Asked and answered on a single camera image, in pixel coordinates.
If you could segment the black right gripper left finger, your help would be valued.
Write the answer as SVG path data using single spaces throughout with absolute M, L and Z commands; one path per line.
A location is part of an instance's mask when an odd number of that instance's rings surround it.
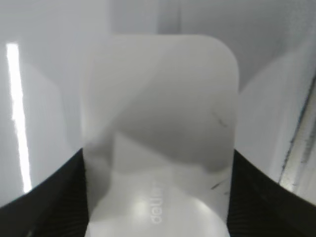
M 89 214 L 83 151 L 0 209 L 2 237 L 83 237 Z

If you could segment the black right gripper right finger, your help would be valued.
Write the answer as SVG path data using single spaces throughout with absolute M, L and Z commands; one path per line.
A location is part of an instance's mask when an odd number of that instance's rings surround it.
M 314 237 L 316 207 L 235 151 L 227 226 L 232 237 Z

